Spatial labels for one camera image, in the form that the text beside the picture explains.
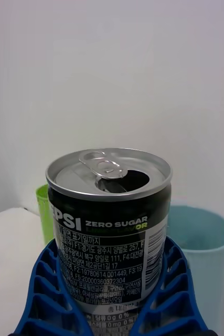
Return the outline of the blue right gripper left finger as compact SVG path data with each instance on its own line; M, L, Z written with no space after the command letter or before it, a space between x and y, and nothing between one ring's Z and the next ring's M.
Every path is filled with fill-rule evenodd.
M34 264L24 312L12 335L93 335L63 286L55 240Z

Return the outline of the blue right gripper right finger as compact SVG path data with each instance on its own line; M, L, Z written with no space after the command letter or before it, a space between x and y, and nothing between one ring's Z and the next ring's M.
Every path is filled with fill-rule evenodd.
M187 259L170 238L165 241L160 278L130 335L216 335L197 307Z

